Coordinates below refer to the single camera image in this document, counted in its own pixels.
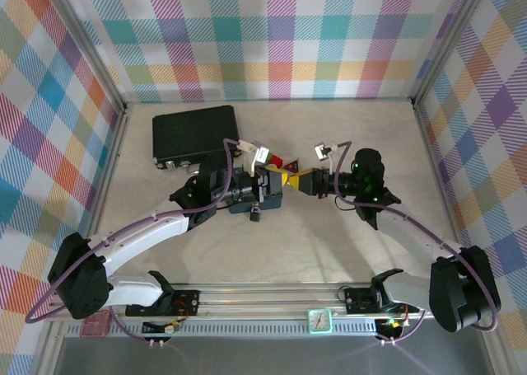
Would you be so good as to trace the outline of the small green square clock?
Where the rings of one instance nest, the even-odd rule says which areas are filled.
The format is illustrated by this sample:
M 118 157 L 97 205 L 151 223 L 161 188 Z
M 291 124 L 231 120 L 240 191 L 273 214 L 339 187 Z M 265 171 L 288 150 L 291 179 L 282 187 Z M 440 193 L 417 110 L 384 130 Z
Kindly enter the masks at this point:
M 313 308 L 307 312 L 308 332 L 325 335 L 333 332 L 332 313 L 328 308 Z

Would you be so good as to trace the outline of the small pink box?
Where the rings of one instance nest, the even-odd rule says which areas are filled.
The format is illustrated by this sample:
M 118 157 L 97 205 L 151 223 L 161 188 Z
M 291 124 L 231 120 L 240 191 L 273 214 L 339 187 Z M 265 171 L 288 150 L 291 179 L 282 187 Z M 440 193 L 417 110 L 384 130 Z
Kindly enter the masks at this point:
M 108 311 L 97 312 L 87 317 L 81 327 L 83 338 L 104 338 L 109 332 L 111 316 Z

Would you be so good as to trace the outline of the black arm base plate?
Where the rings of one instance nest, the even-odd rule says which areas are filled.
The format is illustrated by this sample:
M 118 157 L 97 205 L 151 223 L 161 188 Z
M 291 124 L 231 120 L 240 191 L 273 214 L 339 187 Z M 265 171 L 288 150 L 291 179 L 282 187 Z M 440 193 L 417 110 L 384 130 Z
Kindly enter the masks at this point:
M 390 301 L 380 290 L 342 286 L 338 290 L 338 299 L 345 305 L 346 313 L 352 314 L 418 314 L 421 310 L 406 303 Z
M 173 292 L 163 293 L 151 306 L 126 306 L 125 315 L 128 317 L 196 316 L 199 305 L 199 294 L 200 292 L 198 290 L 174 290 Z

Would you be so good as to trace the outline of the small controller board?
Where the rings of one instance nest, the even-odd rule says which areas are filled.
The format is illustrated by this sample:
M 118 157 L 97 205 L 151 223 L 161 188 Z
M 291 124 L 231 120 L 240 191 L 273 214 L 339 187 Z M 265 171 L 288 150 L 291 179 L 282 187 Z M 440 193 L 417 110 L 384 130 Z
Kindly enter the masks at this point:
M 173 335 L 180 331 L 180 326 L 181 323 L 179 321 L 171 321 L 168 323 L 144 321 L 142 323 L 142 333 Z
M 402 319 L 377 319 L 375 320 L 375 327 L 380 335 L 399 338 L 403 334 L 405 323 Z

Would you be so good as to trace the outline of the aluminium frame bar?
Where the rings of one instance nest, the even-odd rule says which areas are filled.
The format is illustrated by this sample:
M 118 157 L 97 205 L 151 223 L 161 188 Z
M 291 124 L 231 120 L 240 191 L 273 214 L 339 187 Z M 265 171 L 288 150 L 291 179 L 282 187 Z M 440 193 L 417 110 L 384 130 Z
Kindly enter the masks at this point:
M 463 240 L 460 234 L 460 229 L 456 222 L 454 211 L 450 206 L 440 169 L 436 164 L 431 140 L 427 135 L 426 124 L 422 117 L 421 111 L 419 110 L 418 104 L 414 101 L 411 101 L 411 103 L 417 120 L 417 125 L 427 151 L 429 163 L 433 170 L 436 188 L 438 189 L 439 196 L 441 197 L 441 204 L 450 224 L 450 230 L 455 237 L 454 240 L 458 243 L 462 243 Z M 492 367 L 495 375 L 521 375 L 520 368 L 515 361 L 513 352 L 511 351 L 511 346 L 506 340 L 506 335 L 502 324 L 500 324 L 492 333 L 483 332 L 481 334 L 481 339 L 483 340 L 488 357 L 490 359 L 490 366 Z
M 441 39 L 435 58 L 431 60 L 430 67 L 416 88 L 415 94 L 410 98 L 413 109 L 417 110 L 432 89 L 433 84 L 445 66 L 450 53 L 457 45 L 465 27 L 469 23 L 470 17 L 474 14 L 480 1 L 462 0 L 458 11 L 451 19 L 450 25 L 445 31 L 445 36 Z
M 121 114 L 126 113 L 127 102 L 123 99 L 117 86 L 114 83 L 110 72 L 103 63 L 102 58 L 96 50 L 95 45 L 91 41 L 91 37 L 82 23 L 82 20 L 77 15 L 70 0 L 50 0 L 62 17 L 65 26 L 71 33 L 71 37 L 77 44 L 82 55 L 86 58 L 94 71 L 94 74 L 100 81 L 101 86 L 109 95 L 110 102 L 115 106 Z
M 132 111 L 133 103 L 125 103 L 124 111 L 120 112 L 117 119 L 115 134 L 110 142 L 110 151 L 100 180 L 100 188 L 94 199 L 94 209 L 89 218 L 86 230 L 88 235 L 97 232 L 100 227 L 105 209 L 105 202 L 110 189 L 110 183 L 117 167 L 117 162 L 119 160 Z M 65 320 L 51 320 L 44 322 L 37 343 L 35 359 L 30 368 L 30 375 L 53 375 L 64 339 L 66 322 L 67 321 Z

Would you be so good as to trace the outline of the long aluminium base rail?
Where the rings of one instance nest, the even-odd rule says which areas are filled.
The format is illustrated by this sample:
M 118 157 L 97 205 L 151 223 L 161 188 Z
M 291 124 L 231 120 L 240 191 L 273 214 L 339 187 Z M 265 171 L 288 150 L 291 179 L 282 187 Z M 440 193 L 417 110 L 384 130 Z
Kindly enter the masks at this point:
M 343 283 L 246 283 L 246 284 L 161 284 L 152 277 L 113 277 L 104 283 L 96 293 L 75 294 L 72 298 L 61 298 L 54 293 L 46 317 L 49 320 L 82 320 L 102 310 L 113 308 L 125 315 L 126 306 L 151 306 L 163 293 L 174 290 L 198 290 L 199 305 L 196 316 L 191 320 L 278 320 L 303 317 L 309 309 L 328 308 L 338 319 L 389 317 L 418 318 L 431 316 L 425 296 L 425 289 L 417 286 L 397 286 L 395 292 L 385 293 L 393 302 L 406 303 L 417 307 L 418 314 L 352 314 L 346 313 L 345 305 L 338 299 L 342 286 L 353 288 L 373 287 L 371 284 Z

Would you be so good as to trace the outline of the blue starry night box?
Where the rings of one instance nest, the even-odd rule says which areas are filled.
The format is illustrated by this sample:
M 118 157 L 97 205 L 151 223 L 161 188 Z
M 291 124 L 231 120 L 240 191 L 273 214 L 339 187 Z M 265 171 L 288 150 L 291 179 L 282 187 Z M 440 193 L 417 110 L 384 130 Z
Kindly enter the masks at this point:
M 232 173 L 230 190 L 223 200 L 231 214 L 249 213 L 251 204 L 258 202 L 263 210 L 278 209 L 282 205 L 283 185 L 270 185 L 266 166 L 255 167 L 251 177 L 241 167 Z

